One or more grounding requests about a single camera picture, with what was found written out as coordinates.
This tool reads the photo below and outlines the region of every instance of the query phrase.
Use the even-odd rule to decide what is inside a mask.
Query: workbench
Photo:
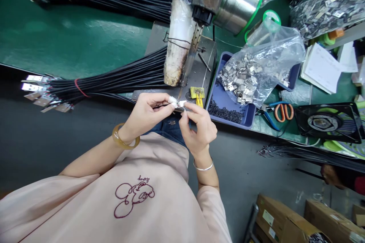
[[[272,9],[289,25],[287,0],[274,0],[261,8],[252,26]],[[65,79],[97,75],[128,64],[144,56],[152,22],[130,16],[109,13],[83,6],[49,6],[43,9],[30,0],[0,0],[0,63],[14,68],[48,73]],[[212,38],[212,27],[203,35]],[[222,52],[235,53],[244,45],[243,36],[216,27],[217,60]],[[283,91],[282,98],[297,105],[353,101],[357,94],[351,74],[343,73],[337,93],[328,95],[318,88],[298,80],[293,92]],[[278,101],[278,90],[267,99]],[[253,131],[278,136],[264,117],[255,117]],[[311,144],[299,135],[292,122],[282,138]]]

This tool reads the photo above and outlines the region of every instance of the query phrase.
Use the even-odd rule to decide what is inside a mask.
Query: metal plate
[[[148,41],[148,45],[146,48],[145,55],[154,52],[158,50],[159,48],[166,45],[166,43],[163,41],[166,32],[168,32],[169,26],[160,22],[154,22],[151,36]],[[202,36],[202,39],[199,43],[199,51],[201,48],[205,48],[205,52],[201,52],[200,54],[203,56],[205,61],[207,62],[209,68],[211,71],[213,70],[213,64],[214,64],[214,56],[216,52],[216,42],[210,40],[209,38],[206,38]],[[194,59],[194,63],[190,72],[190,75],[187,80],[187,85],[185,87],[168,87],[168,88],[161,88],[161,89],[142,89],[142,90],[136,90],[133,92],[132,99],[137,100],[139,94],[143,92],[147,93],[157,93],[157,92],[166,92],[170,94],[170,96],[175,97],[179,101],[190,101],[195,102],[195,99],[192,99],[190,96],[190,87],[204,87],[204,91],[206,94],[206,97],[209,93],[209,89],[211,86],[211,72],[207,70],[204,63],[199,59],[198,54],[196,54],[196,57]],[[206,97],[203,98],[203,105],[205,107],[206,104]]]

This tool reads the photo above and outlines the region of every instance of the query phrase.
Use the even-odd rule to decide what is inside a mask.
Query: pink t-shirt
[[[56,176],[0,200],[0,242],[231,242],[219,192],[187,184],[189,153],[156,133],[108,172]]]

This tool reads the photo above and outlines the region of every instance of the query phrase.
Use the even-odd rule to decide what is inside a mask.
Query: woman's left hand
[[[167,93],[141,93],[128,120],[119,130],[119,136],[125,144],[133,142],[138,136],[151,130],[175,110],[167,101]]]

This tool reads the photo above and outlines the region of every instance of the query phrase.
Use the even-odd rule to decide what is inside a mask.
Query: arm
[[[168,117],[175,109],[170,104],[153,109],[156,106],[168,104],[167,93],[142,93],[133,108],[126,123],[119,130],[121,140],[130,145],[138,136],[151,130],[157,123]],[[97,146],[71,162],[60,175],[84,177],[107,172],[124,150],[108,137]]]
[[[188,102],[184,106],[192,111],[184,111],[180,119],[179,125],[182,137],[194,157],[196,167],[206,169],[212,165],[209,143],[217,137],[217,128],[211,121],[208,111]],[[189,128],[189,119],[197,124],[197,132]],[[219,180],[214,165],[207,171],[197,170],[197,177],[199,189],[207,185],[219,191]]]

